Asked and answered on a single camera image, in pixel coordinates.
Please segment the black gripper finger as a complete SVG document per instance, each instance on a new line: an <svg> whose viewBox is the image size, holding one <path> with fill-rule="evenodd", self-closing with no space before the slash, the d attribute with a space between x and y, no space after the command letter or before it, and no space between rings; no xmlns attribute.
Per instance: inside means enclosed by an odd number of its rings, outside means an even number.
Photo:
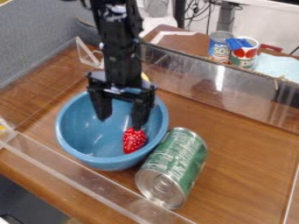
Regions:
<svg viewBox="0 0 299 224"><path fill-rule="evenodd" d="M155 98L135 98L133 100L133 111L131 111L131 119L133 119L133 127L134 130L141 130L146 123L149 122L151 109L155 105Z"/></svg>

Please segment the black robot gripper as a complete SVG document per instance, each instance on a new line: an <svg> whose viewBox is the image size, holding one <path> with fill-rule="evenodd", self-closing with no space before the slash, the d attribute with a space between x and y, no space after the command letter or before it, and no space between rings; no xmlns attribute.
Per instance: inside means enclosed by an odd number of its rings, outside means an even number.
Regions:
<svg viewBox="0 0 299 224"><path fill-rule="evenodd" d="M137 0L90 0L101 36L105 73L89 74L89 95L98 119L113 115L113 98L134 104L155 102L157 86L142 78L143 19Z"/></svg>

